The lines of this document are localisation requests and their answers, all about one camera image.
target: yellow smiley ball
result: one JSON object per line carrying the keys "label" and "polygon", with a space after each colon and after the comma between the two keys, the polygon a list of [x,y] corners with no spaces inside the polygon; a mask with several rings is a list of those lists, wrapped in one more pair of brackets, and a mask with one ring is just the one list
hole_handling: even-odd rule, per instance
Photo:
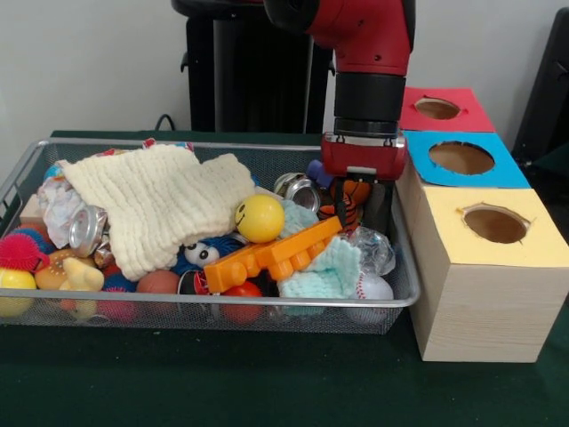
{"label": "yellow smiley ball", "polygon": [[285,210],[271,196],[247,198],[236,210],[235,223],[241,235],[252,243],[275,240],[285,226]]}

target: orange plastic toy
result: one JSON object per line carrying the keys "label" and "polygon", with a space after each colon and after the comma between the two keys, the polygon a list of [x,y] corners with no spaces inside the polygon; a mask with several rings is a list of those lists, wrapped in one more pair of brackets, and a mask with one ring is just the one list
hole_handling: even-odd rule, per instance
{"label": "orange plastic toy", "polygon": [[273,280],[283,280],[295,271],[306,269],[340,231],[340,220],[334,216],[257,250],[255,256],[260,267],[268,269]]}
{"label": "orange plastic toy", "polygon": [[273,280],[289,278],[295,271],[306,269],[340,231],[340,220],[334,216],[289,238],[245,247],[204,267],[209,290],[223,293],[259,276],[264,269]]}
{"label": "orange plastic toy", "polygon": [[260,274],[255,251],[265,245],[251,245],[212,262],[204,267],[207,287],[212,294],[223,293],[233,286],[241,286],[248,278]]}

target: baseball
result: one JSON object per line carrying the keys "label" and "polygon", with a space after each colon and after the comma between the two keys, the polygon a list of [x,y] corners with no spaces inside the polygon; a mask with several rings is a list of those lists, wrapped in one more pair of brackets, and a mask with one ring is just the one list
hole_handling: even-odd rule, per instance
{"label": "baseball", "polygon": [[[388,282],[373,274],[363,274],[350,296],[352,300],[393,300],[393,289]],[[360,325],[380,325],[388,316],[389,309],[345,308],[346,315]]]}

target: metal basket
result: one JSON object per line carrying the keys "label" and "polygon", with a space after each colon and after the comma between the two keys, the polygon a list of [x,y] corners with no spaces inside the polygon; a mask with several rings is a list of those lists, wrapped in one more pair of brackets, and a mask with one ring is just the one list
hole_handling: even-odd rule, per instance
{"label": "metal basket", "polygon": [[[37,191],[44,173],[56,160],[76,162],[111,148],[139,147],[139,141],[73,139],[51,139],[30,146],[0,189],[0,234],[19,225],[23,206]],[[200,161],[223,153],[235,154],[259,177],[265,188],[271,188],[279,175],[304,171],[310,160],[319,158],[318,147],[198,142],[195,149]],[[0,323],[385,334],[401,310],[414,304],[420,293],[402,215],[396,194],[389,237],[396,252],[397,267],[386,277],[393,287],[393,301],[0,289],[0,312],[3,306],[29,305],[23,314],[0,318]],[[70,304],[78,308],[77,312],[61,308],[62,305],[68,308]],[[95,315],[77,315],[95,311]]]}

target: crumpled plastic bag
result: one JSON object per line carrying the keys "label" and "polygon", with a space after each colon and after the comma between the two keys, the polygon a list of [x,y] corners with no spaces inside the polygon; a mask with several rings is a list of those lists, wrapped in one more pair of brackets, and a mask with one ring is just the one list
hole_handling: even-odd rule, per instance
{"label": "crumpled plastic bag", "polygon": [[61,249],[69,244],[69,228],[77,211],[85,202],[63,177],[48,177],[37,191],[47,233],[53,244]]}
{"label": "crumpled plastic bag", "polygon": [[396,266],[395,252],[389,239],[381,233],[358,227],[349,237],[349,243],[362,251],[360,261],[362,273],[385,276]]}

